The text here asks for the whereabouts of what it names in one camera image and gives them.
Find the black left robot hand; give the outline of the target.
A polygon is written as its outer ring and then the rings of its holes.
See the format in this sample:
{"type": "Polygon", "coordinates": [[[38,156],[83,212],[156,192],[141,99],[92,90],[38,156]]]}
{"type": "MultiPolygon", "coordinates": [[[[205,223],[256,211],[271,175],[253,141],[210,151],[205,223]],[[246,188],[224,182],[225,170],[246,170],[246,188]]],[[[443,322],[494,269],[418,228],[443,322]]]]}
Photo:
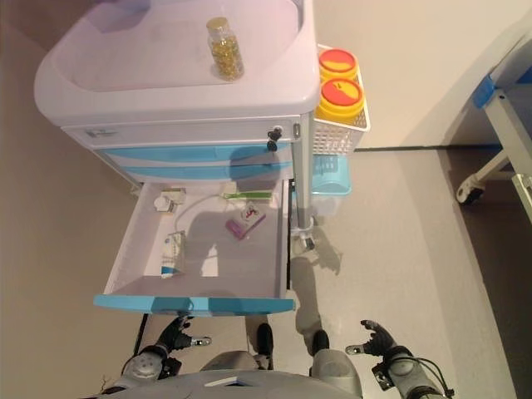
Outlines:
{"type": "Polygon", "coordinates": [[[190,324],[192,316],[181,316],[174,319],[160,334],[157,344],[167,352],[182,350],[188,347],[206,347],[212,343],[211,337],[193,337],[185,332],[190,324]]]}

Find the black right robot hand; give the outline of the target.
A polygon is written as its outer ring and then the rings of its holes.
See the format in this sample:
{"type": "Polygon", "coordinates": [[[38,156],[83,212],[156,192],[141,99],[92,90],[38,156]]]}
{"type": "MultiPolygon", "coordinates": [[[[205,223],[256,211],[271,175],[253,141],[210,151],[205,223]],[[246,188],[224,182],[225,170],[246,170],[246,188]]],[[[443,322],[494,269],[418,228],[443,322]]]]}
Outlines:
{"type": "Polygon", "coordinates": [[[370,332],[370,338],[363,344],[345,347],[347,355],[367,354],[374,357],[392,357],[399,353],[399,346],[392,335],[378,322],[364,319],[360,324],[370,332]]]}

